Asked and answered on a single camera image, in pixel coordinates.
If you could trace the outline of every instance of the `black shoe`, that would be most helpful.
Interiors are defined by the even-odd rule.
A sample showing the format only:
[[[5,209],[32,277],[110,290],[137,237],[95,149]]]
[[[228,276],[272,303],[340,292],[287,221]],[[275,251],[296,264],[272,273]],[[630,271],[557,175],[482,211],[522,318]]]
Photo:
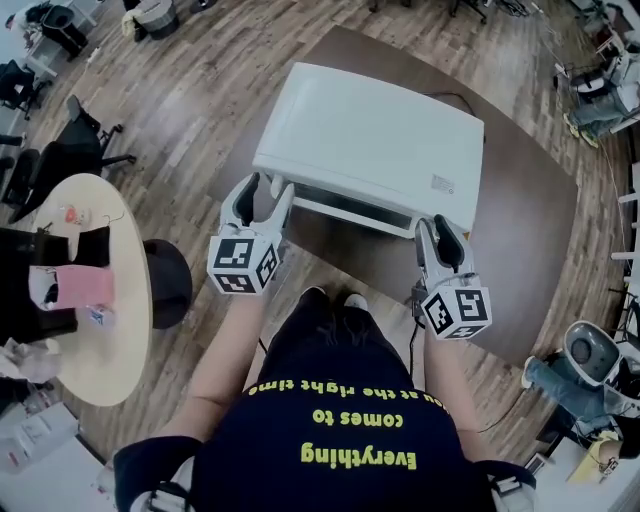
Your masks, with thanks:
[[[213,7],[218,0],[196,0],[189,7],[191,14],[198,14],[199,12],[206,11],[209,7]]]
[[[140,41],[142,41],[145,37],[147,37],[147,35],[148,35],[148,34],[149,34],[149,32],[147,32],[147,30],[146,30],[144,27],[142,27],[142,26],[138,25],[138,26],[136,27],[136,31],[135,31],[135,33],[133,34],[133,40],[134,40],[136,43],[139,43],[139,42],[140,42]]]

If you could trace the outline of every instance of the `white storage box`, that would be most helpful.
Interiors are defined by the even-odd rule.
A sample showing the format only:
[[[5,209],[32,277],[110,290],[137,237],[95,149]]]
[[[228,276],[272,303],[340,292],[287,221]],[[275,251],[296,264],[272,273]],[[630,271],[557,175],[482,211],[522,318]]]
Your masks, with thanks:
[[[440,101],[297,63],[253,165],[275,179],[273,194],[296,183],[297,206],[413,238],[438,213],[471,230],[483,140],[482,121]]]

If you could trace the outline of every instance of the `small box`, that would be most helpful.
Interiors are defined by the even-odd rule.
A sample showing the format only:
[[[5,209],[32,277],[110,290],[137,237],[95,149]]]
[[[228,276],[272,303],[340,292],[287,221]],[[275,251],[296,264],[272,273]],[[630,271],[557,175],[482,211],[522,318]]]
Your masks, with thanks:
[[[491,325],[491,303],[485,287],[440,286],[422,303],[437,339],[468,339]]]
[[[220,293],[262,295],[280,265],[278,242],[250,230],[235,235],[212,236],[207,273]]]

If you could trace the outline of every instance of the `person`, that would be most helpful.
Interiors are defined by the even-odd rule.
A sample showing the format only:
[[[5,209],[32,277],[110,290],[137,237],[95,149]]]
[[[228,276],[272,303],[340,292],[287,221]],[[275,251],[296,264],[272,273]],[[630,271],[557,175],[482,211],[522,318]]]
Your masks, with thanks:
[[[115,455],[121,512],[168,510],[165,499],[194,510],[484,511],[514,488],[509,499],[533,503],[533,476],[495,460],[479,433],[457,342],[425,336],[428,393],[418,391],[360,295],[332,305],[322,288],[305,291],[243,393],[266,295],[232,300],[178,412]]]
[[[625,359],[621,361],[618,380],[635,380]],[[627,383],[618,382],[624,389]],[[522,374],[524,389],[540,389],[551,400],[571,414],[584,426],[583,437],[594,437],[600,430],[618,430],[622,440],[605,441],[600,446],[599,462],[606,465],[611,459],[635,459],[640,455],[640,419],[635,407],[621,401],[615,393],[606,393],[603,386],[588,386],[571,367],[563,352],[556,353],[550,364],[529,357]]]
[[[571,134],[582,136],[594,148],[598,148],[600,137],[640,106],[640,55],[625,51],[616,59],[609,92],[563,114]]]
[[[55,29],[42,24],[41,20],[49,12],[50,8],[51,6],[48,4],[28,4],[15,14],[9,16],[5,22],[5,27],[24,39],[27,49],[33,46],[34,33],[37,30],[42,31],[44,37],[62,46],[69,54],[67,60],[72,61],[80,55],[82,49],[87,46],[87,38],[73,23],[70,23],[63,29]]]

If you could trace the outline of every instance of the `trash bin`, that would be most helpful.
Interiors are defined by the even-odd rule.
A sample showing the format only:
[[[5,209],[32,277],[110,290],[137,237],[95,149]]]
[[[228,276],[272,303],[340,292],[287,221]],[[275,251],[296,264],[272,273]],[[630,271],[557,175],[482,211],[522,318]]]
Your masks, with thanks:
[[[62,5],[54,5],[42,18],[41,23],[45,27],[64,30],[73,22],[73,11]]]
[[[136,21],[149,32],[151,39],[169,37],[180,26],[173,0],[142,0],[136,10],[142,11]]]

